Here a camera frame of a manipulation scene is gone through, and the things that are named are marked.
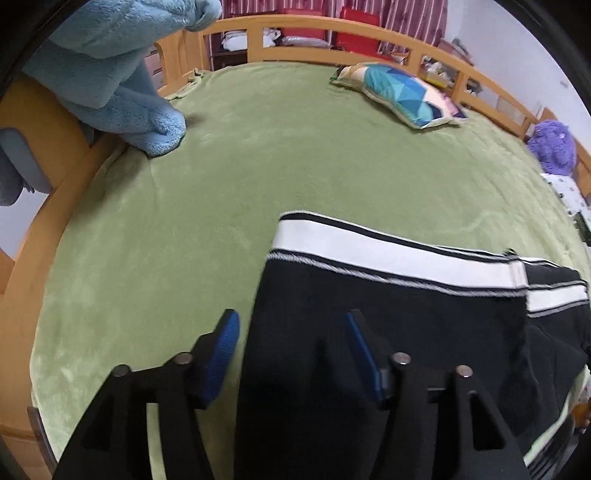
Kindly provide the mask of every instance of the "black pants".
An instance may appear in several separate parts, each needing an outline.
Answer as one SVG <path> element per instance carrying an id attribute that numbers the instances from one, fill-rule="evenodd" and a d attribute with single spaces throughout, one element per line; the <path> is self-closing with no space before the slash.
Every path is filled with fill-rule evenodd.
<path id="1" fill-rule="evenodd" d="M 574 270 L 287 214 L 246 344 L 236 479 L 369 477 L 386 414 L 365 398 L 350 357 L 352 309 L 414 362 L 471 366 L 524 453 L 587 362 L 589 301 Z"/>

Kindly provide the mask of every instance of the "white wall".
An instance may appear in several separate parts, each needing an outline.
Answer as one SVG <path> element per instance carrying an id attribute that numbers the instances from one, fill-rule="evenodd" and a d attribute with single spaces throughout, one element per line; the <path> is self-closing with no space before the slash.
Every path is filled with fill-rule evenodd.
<path id="1" fill-rule="evenodd" d="M 447 41 L 460 36 L 466 1 L 470 0 L 447 0 L 447 25 L 444 36 Z"/>
<path id="2" fill-rule="evenodd" d="M 35 214 L 47 198 L 44 193 L 24 191 L 10 207 L 0 207 L 0 248 L 15 258 Z"/>
<path id="3" fill-rule="evenodd" d="M 530 111 L 536 113 L 540 104 L 550 108 L 591 151 L 591 117 L 567 76 L 540 42 L 494 0 L 449 0 L 449 4 L 457 1 L 464 3 L 458 36 L 476 67 Z M 455 13 L 452 28 L 457 28 L 457 18 Z"/>

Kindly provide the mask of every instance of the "pillow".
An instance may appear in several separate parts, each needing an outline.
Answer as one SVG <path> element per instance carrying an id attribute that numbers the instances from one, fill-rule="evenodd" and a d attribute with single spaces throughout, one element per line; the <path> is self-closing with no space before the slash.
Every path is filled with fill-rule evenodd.
<path id="1" fill-rule="evenodd" d="M 359 63 L 344 67 L 332 76 L 330 82 L 363 92 L 388 107 L 412 128 L 459 125 L 467 118 L 434 86 L 390 65 Z"/>
<path id="2" fill-rule="evenodd" d="M 314 47 L 314 48 L 330 48 L 330 43 L 320 38 L 312 37 L 295 37 L 290 35 L 281 39 L 281 45 L 284 47 Z"/>
<path id="3" fill-rule="evenodd" d="M 265 28 L 262 36 L 262 46 L 274 47 L 275 40 L 280 36 L 281 32 L 279 30 L 275 28 Z M 246 50 L 248 48 L 246 30 L 230 30 L 224 33 L 222 47 L 227 51 Z"/>

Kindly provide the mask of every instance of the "purple plush toy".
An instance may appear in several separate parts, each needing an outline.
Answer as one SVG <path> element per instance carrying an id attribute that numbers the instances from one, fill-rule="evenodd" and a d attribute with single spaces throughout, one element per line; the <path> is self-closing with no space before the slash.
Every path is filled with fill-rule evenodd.
<path id="1" fill-rule="evenodd" d="M 538 158 L 546 173 L 570 175 L 577 163 L 577 148 L 569 128 L 558 120 L 544 120 L 535 126 L 527 148 Z"/>

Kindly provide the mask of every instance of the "metal screw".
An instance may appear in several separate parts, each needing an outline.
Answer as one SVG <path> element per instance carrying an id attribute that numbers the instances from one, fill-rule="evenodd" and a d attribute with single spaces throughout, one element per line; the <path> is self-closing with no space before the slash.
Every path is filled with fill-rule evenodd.
<path id="1" fill-rule="evenodd" d="M 193 355 L 189 352 L 181 352 L 175 355 L 174 363 L 177 365 L 187 365 L 193 361 Z"/>
<path id="2" fill-rule="evenodd" d="M 392 359 L 400 365 L 406 365 L 410 363 L 410 355 L 404 352 L 396 352 L 393 354 Z"/>
<path id="3" fill-rule="evenodd" d="M 117 365 L 113 369 L 113 376 L 114 377 L 124 377 L 125 375 L 131 373 L 131 369 L 129 365 Z"/>
<path id="4" fill-rule="evenodd" d="M 471 377 L 474 372 L 467 365 L 458 365 L 456 367 L 456 373 L 460 375 L 460 377 L 468 378 Z"/>

